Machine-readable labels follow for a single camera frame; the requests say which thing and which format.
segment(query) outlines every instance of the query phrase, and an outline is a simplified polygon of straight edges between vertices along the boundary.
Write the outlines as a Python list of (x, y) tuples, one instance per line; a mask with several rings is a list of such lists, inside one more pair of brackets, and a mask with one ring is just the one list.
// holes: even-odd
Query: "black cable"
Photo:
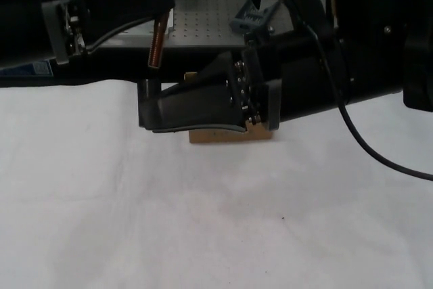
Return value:
[(426, 179), (428, 181), (433, 181), (433, 175), (428, 173), (423, 173), (419, 171), (414, 171), (413, 169), (408, 169), (407, 167), (401, 166), (399, 164), (396, 164), (395, 162), (392, 162), (389, 159), (386, 159), (381, 154), (376, 152), (372, 147), (369, 146), (369, 144), (362, 138), (362, 136), (359, 134), (357, 128), (352, 122), (352, 119), (350, 118), (347, 109), (346, 104), (344, 103), (343, 97), (340, 93), (340, 91), (337, 88), (337, 83), (334, 79), (334, 76), (331, 73), (331, 70), (329, 68), (329, 64), (327, 62), (325, 50), (322, 47), (322, 44), (320, 43), (319, 37), (317, 36), (317, 33), (304, 21), (302, 21), (302, 25), (306, 28), (306, 30), (311, 34), (311, 36), (314, 38), (314, 41), (316, 43), (317, 49), (319, 50), (319, 54), (321, 56), (321, 63), (323, 65), (323, 68), (325, 69), (327, 76), (329, 78), (329, 81), (331, 83), (332, 87), (332, 93), (334, 94), (335, 101), (338, 105), (338, 109), (341, 113), (341, 116), (346, 123), (346, 126), (348, 127), (350, 133), (352, 133), (352, 136), (355, 138), (355, 140), (358, 142), (358, 144), (374, 159), (376, 159), (378, 162), (382, 163), (383, 165), (389, 167), (390, 169), (394, 169), (395, 171), (398, 171), (400, 173), (410, 175), (413, 177), (417, 177), (419, 179)]

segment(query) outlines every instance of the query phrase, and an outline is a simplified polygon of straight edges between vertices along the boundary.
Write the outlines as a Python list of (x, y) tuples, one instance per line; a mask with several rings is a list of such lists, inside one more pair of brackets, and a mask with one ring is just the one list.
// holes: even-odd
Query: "white cloth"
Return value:
[[(0, 89), (0, 288), (433, 288), (433, 183), (336, 110), (191, 145), (140, 129), (136, 102), (122, 81)], [(433, 172), (433, 114), (349, 110)]]

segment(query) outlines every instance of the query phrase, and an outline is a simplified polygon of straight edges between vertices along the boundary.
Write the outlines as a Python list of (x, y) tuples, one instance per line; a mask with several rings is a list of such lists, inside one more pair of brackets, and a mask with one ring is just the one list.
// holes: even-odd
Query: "blue label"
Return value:
[(53, 71), (48, 61), (34, 62), (15, 68), (0, 69), (0, 77), (21, 77), (21, 76), (53, 76)]

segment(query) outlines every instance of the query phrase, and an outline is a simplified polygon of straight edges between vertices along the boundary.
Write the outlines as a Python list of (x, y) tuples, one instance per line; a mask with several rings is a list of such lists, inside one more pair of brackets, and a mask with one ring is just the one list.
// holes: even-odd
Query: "wooden block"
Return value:
[(218, 129), (192, 130), (189, 132), (189, 142), (243, 142), (269, 140), (273, 136), (273, 132), (267, 131), (261, 123), (258, 123), (256, 125), (253, 125), (252, 123), (247, 123), (246, 127), (247, 131), (244, 133)]

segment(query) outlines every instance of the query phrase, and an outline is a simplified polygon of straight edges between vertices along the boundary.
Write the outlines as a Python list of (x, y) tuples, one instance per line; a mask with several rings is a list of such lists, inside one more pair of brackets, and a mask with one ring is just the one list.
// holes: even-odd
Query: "white tablecloth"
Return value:
[[(433, 114), (350, 113), (433, 172)], [(132, 83), (0, 89), (0, 288), (433, 288), (432, 211), (433, 183), (336, 110), (191, 145), (137, 126)]]

